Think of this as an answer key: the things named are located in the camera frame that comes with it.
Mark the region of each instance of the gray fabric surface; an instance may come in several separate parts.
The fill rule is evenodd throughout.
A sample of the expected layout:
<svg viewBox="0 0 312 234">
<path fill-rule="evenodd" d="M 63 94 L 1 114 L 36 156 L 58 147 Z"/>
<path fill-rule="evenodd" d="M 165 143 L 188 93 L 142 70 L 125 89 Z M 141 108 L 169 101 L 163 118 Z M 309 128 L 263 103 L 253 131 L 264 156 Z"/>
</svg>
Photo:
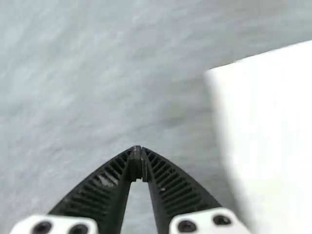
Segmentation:
<svg viewBox="0 0 312 234">
<path fill-rule="evenodd" d="M 201 76 L 311 39 L 311 10 L 310 0 L 1 0 L 2 233 L 135 144 L 238 212 Z M 156 233 L 145 184 L 131 189 L 122 232 Z"/>
</svg>

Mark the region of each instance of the screw hole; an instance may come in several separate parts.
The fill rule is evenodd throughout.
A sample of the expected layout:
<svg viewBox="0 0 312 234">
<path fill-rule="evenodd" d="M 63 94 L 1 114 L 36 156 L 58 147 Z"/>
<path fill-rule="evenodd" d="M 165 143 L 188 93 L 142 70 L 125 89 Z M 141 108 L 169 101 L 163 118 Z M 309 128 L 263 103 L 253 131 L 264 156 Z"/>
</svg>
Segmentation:
<svg viewBox="0 0 312 234">
<path fill-rule="evenodd" d="M 52 224 L 48 221 L 40 222 L 33 229 L 33 234 L 47 234 L 52 228 Z"/>
<path fill-rule="evenodd" d="M 214 217 L 214 223 L 216 225 L 229 225 L 231 224 L 231 220 L 223 215 L 217 215 Z"/>
<path fill-rule="evenodd" d="M 75 225 L 69 231 L 69 234 L 87 234 L 87 233 L 88 227 L 84 224 Z"/>
<path fill-rule="evenodd" d="M 192 233 L 197 230 L 196 225 L 188 220 L 181 221 L 177 228 L 181 233 Z"/>
</svg>

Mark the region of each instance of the black screw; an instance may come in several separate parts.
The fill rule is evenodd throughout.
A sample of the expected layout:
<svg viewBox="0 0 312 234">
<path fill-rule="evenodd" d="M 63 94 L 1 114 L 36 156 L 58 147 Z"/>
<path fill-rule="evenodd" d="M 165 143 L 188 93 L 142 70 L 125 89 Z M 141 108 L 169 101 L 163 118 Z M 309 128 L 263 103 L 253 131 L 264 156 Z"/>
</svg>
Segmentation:
<svg viewBox="0 0 312 234">
<path fill-rule="evenodd" d="M 181 233 L 192 233 L 197 229 L 196 225 L 188 220 L 181 221 L 177 228 Z"/>
<path fill-rule="evenodd" d="M 229 225 L 231 224 L 231 220 L 223 215 L 217 215 L 214 217 L 214 223 L 216 225 Z"/>
<path fill-rule="evenodd" d="M 88 227 L 84 224 L 77 224 L 69 230 L 69 234 L 87 234 Z"/>
<path fill-rule="evenodd" d="M 52 228 L 52 224 L 48 221 L 40 222 L 32 231 L 32 234 L 47 234 Z"/>
</svg>

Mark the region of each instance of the gray table surface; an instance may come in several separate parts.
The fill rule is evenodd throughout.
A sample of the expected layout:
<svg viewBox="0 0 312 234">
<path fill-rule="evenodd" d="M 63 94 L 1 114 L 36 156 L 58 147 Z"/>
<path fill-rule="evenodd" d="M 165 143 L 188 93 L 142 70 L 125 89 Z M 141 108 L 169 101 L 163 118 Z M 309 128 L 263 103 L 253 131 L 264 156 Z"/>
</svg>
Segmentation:
<svg viewBox="0 0 312 234">
<path fill-rule="evenodd" d="M 202 74 L 311 39 L 311 12 L 310 0 L 1 0 L 1 232 L 132 145 L 239 213 Z M 122 233 L 147 232 L 148 189 L 136 183 Z"/>
</svg>

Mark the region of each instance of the white object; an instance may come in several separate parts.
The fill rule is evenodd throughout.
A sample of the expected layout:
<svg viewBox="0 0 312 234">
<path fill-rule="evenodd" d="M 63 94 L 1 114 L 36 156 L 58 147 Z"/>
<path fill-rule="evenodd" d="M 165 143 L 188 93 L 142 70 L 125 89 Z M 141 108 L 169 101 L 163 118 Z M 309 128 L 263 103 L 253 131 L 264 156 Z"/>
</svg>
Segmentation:
<svg viewBox="0 0 312 234">
<path fill-rule="evenodd" d="M 310 232 L 312 41 L 207 72 L 224 163 L 253 233 Z"/>
<path fill-rule="evenodd" d="M 231 223 L 228 225 L 217 225 L 214 217 L 223 215 Z M 189 214 L 181 214 L 174 217 L 169 226 L 169 234 L 181 234 L 178 226 L 182 221 L 191 221 L 196 225 L 196 231 L 192 234 L 249 234 L 246 227 L 237 219 L 236 215 L 226 208 L 215 208 Z"/>
<path fill-rule="evenodd" d="M 88 228 L 87 234 L 98 234 L 98 226 L 93 219 L 56 215 L 32 215 L 17 223 L 10 234 L 32 234 L 36 225 L 46 221 L 52 224 L 49 234 L 68 234 L 78 224 Z"/>
</svg>

